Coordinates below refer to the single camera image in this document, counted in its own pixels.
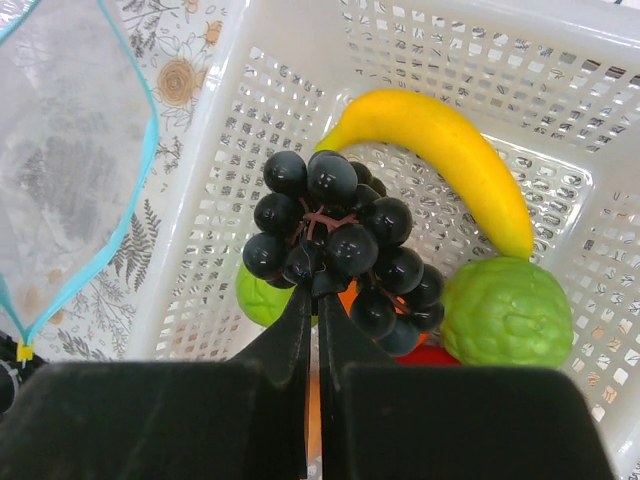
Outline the floral tablecloth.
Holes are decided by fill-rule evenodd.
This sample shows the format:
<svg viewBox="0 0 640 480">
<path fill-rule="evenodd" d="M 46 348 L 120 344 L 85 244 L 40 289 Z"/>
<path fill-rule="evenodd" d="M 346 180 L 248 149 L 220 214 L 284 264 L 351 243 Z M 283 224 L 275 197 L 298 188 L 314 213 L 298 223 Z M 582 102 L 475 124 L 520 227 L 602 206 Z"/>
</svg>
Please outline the floral tablecloth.
<svg viewBox="0 0 640 480">
<path fill-rule="evenodd" d="M 151 90 L 159 118 L 155 159 L 127 234 L 107 266 L 78 292 L 34 341 L 51 362 L 119 360 L 145 299 L 140 291 L 164 222 L 168 190 L 186 161 L 197 102 L 233 1 L 115 1 L 124 37 Z"/>
</svg>

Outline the red bell pepper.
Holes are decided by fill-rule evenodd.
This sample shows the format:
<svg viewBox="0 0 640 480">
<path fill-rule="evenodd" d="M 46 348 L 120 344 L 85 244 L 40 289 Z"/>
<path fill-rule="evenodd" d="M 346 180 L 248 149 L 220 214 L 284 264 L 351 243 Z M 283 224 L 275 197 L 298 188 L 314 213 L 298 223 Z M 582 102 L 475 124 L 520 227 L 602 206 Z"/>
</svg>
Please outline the red bell pepper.
<svg viewBox="0 0 640 480">
<path fill-rule="evenodd" d="M 395 360 L 405 366 L 453 366 L 461 364 L 443 347 L 432 345 L 417 346 L 409 354 L 396 357 Z"/>
</svg>

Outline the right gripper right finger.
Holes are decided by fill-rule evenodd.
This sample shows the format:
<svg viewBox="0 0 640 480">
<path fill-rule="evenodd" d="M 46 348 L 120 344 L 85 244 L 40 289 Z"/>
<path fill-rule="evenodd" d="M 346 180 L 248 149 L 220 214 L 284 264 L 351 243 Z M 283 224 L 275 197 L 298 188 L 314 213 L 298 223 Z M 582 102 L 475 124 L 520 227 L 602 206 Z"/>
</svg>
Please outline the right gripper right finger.
<svg viewBox="0 0 640 480">
<path fill-rule="evenodd" d="M 318 313 L 324 478 L 612 477 L 585 400 L 563 373 L 404 366 L 336 296 Z"/>
</svg>

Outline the black grape bunch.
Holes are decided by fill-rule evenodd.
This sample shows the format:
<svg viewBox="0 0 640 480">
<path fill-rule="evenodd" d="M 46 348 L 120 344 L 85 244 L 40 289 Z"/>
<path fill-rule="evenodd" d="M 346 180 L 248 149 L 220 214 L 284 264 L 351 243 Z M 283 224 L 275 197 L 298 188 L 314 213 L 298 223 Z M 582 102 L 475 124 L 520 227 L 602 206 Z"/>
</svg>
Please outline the black grape bunch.
<svg viewBox="0 0 640 480">
<path fill-rule="evenodd" d="M 409 207 L 365 165 L 331 150 L 309 160 L 279 151 L 266 160 L 263 179 L 268 192 L 253 213 L 258 231 L 242 250 L 252 275 L 315 300 L 339 297 L 354 282 L 349 319 L 394 357 L 439 327 L 444 279 L 406 245 Z"/>
</svg>

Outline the clear zip top bag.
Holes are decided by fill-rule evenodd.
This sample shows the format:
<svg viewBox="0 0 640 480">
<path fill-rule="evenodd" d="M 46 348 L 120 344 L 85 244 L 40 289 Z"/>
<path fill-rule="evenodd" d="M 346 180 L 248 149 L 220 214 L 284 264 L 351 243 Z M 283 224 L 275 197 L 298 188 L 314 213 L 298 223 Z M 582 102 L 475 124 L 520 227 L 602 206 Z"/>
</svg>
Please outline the clear zip top bag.
<svg viewBox="0 0 640 480">
<path fill-rule="evenodd" d="M 1 310 L 20 358 L 111 260 L 158 140 L 111 1 L 1 5 Z"/>
</svg>

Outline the small green fruit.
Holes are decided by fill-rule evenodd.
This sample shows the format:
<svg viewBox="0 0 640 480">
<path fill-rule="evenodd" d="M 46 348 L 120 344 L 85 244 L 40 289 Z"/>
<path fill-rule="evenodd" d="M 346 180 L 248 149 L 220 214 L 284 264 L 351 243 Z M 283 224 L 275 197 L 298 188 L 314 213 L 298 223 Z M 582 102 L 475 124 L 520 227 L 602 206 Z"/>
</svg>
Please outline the small green fruit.
<svg viewBox="0 0 640 480">
<path fill-rule="evenodd" d="M 236 301 L 246 317 L 269 328 L 283 314 L 296 288 L 280 289 L 252 275 L 241 263 L 235 280 Z"/>
</svg>

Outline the yellow banana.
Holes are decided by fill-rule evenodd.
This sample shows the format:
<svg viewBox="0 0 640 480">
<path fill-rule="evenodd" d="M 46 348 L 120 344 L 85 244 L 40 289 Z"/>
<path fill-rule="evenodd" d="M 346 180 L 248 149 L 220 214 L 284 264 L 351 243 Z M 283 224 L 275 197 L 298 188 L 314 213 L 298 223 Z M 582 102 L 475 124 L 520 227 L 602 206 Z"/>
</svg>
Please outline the yellow banana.
<svg viewBox="0 0 640 480">
<path fill-rule="evenodd" d="M 533 225 L 524 195 L 492 145 L 462 114 L 416 92 L 381 89 L 345 108 L 315 149 L 340 151 L 361 143 L 406 148 L 431 164 L 504 255 L 533 253 Z"/>
</svg>

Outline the white plastic basket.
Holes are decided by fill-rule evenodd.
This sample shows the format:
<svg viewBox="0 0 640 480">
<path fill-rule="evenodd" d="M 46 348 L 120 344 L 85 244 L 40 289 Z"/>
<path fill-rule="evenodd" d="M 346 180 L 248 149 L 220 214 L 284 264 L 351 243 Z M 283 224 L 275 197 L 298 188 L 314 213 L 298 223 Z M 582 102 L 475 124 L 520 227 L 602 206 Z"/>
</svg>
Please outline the white plastic basket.
<svg viewBox="0 0 640 480">
<path fill-rule="evenodd" d="M 621 478 L 639 474 L 639 14 L 601 1 L 239 1 L 213 52 L 139 292 L 130 359 L 222 360 L 278 150 L 309 156 L 376 89 L 455 108 L 511 169 L 532 261 L 574 315 L 564 371 Z"/>
</svg>

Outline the large green custard apple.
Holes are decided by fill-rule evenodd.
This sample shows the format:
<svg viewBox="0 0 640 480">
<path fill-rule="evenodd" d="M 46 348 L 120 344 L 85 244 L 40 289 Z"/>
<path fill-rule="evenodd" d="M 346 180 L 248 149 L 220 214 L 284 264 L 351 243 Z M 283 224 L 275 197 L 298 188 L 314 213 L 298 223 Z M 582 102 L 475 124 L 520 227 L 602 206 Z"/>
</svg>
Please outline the large green custard apple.
<svg viewBox="0 0 640 480">
<path fill-rule="evenodd" d="M 446 282 L 440 326 L 445 350 L 475 366 L 560 367 L 573 342 L 573 317 L 562 286 L 519 258 L 470 262 Z"/>
</svg>

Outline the orange fruit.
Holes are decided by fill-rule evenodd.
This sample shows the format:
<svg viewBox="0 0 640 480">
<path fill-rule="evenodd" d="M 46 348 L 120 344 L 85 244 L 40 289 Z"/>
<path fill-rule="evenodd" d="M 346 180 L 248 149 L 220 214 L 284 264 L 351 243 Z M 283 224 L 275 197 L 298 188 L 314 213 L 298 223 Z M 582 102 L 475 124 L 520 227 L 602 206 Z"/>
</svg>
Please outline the orange fruit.
<svg viewBox="0 0 640 480">
<path fill-rule="evenodd" d="M 356 298 L 356 286 L 352 282 L 348 289 L 339 294 L 339 298 L 343 307 L 347 312 L 350 311 L 351 305 Z M 423 336 L 419 340 L 423 345 Z M 321 451 L 321 410 L 320 410 L 320 383 L 319 383 L 319 367 L 317 363 L 312 363 L 310 387 L 309 387 L 309 411 L 308 411 L 308 440 L 307 440 L 307 459 L 311 463 L 319 455 Z"/>
</svg>

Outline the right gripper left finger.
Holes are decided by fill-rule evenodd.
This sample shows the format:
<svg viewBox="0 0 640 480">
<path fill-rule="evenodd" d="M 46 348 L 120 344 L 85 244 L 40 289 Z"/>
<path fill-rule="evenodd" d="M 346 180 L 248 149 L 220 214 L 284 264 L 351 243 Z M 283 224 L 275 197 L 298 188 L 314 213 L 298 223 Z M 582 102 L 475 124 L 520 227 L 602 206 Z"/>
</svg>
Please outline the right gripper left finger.
<svg viewBox="0 0 640 480">
<path fill-rule="evenodd" d="M 311 297 L 218 362 L 41 368 L 1 425 L 5 479 L 301 479 Z"/>
</svg>

